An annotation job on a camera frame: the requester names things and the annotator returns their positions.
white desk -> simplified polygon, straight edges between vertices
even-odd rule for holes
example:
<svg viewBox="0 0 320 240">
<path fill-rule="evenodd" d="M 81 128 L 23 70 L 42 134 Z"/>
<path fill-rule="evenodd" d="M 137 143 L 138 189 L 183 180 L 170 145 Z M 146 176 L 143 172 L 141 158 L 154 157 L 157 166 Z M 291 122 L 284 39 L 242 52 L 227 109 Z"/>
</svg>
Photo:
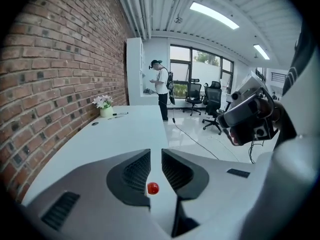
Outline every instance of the white desk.
<svg viewBox="0 0 320 240">
<path fill-rule="evenodd" d="M 118 118 L 98 117 L 70 139 L 45 165 L 28 189 L 22 204 L 79 166 L 123 153 L 151 149 L 151 172 L 147 183 L 156 182 L 159 192 L 148 195 L 151 215 L 161 228 L 171 234 L 175 217 L 176 193 L 162 172 L 161 149 L 168 148 L 164 123 L 158 105 L 116 106 Z"/>
</svg>

brick wall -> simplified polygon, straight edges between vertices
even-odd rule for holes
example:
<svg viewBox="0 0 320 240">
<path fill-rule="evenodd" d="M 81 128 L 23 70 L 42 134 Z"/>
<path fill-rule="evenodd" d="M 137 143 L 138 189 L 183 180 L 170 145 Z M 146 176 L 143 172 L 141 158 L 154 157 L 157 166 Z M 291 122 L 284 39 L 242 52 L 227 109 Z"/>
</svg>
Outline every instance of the brick wall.
<svg viewBox="0 0 320 240">
<path fill-rule="evenodd" d="M 21 201 L 37 174 L 97 117 L 97 95 L 126 105 L 124 47 L 132 33 L 118 0 L 30 0 L 0 57 L 0 169 Z"/>
</svg>

trees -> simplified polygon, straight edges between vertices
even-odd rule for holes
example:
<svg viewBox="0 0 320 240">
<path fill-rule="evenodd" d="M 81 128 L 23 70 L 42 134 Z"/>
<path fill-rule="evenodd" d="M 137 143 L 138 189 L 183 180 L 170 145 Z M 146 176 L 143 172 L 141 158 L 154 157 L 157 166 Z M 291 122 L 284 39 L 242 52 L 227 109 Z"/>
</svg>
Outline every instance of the trees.
<svg viewBox="0 0 320 240">
<path fill-rule="evenodd" d="M 198 51 L 197 54 L 197 56 L 193 57 L 196 62 L 202 62 L 219 67 L 219 60 L 213 54 L 202 51 Z"/>
</svg>

white t-shirt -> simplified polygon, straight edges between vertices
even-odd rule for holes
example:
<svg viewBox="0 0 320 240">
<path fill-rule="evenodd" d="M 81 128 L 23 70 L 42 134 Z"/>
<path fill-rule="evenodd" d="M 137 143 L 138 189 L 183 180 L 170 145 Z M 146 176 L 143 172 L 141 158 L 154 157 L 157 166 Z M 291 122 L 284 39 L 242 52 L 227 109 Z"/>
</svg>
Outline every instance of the white t-shirt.
<svg viewBox="0 0 320 240">
<path fill-rule="evenodd" d="M 167 89 L 168 77 L 169 77 L 168 71 L 165 68 L 162 68 L 159 70 L 159 73 L 156 76 L 156 80 L 161 83 L 155 84 L 155 91 L 158 94 L 167 94 L 168 93 L 168 89 Z"/>
</svg>

gray panel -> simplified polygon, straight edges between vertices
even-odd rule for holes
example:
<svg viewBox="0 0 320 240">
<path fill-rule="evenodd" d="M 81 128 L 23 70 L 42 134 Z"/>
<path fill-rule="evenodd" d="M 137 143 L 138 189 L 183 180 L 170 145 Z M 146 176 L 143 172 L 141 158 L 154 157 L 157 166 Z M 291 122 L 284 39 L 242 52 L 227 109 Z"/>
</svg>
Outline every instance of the gray panel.
<svg viewBox="0 0 320 240">
<path fill-rule="evenodd" d="M 147 206 L 130 206 L 118 200 L 108 189 L 106 177 L 114 166 L 143 150 L 92 162 L 71 171 L 38 195 L 26 208 L 28 217 L 51 239 L 140 240 L 170 239 L 153 220 Z M 57 237 L 57 231 L 40 217 L 65 191 L 80 195 Z"/>
</svg>

